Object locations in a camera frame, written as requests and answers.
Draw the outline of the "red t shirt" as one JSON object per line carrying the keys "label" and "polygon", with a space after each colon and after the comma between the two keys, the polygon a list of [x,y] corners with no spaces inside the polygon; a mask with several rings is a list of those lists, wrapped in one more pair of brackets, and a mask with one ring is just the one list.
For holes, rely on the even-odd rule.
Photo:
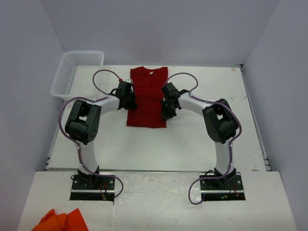
{"label": "red t shirt", "polygon": [[168,68],[147,69],[143,66],[130,70],[137,109],[129,110],[127,126],[142,128],[166,128],[162,118],[163,93],[161,88],[168,77]]}

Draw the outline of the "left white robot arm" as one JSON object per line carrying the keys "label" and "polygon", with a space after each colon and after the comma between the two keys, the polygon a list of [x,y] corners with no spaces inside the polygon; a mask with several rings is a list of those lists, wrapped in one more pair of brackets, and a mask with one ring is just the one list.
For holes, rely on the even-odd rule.
{"label": "left white robot arm", "polygon": [[99,131],[102,115],[120,109],[137,108],[133,80],[120,81],[118,87],[103,99],[88,100],[83,97],[74,99],[74,104],[64,127],[65,135],[75,143],[79,167],[77,175],[89,189],[100,183],[99,165],[94,151],[94,139]]}

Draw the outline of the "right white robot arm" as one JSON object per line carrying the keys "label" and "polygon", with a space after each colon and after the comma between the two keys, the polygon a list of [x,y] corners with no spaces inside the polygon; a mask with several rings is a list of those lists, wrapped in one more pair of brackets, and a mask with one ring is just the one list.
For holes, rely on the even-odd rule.
{"label": "right white robot arm", "polygon": [[225,99],[207,101],[193,96],[188,90],[177,90],[172,83],[164,85],[162,119],[175,117],[176,110],[186,109],[204,118],[206,131],[215,143],[216,167],[214,168],[215,185],[226,189],[236,175],[233,164],[232,143],[242,131],[239,121]]}

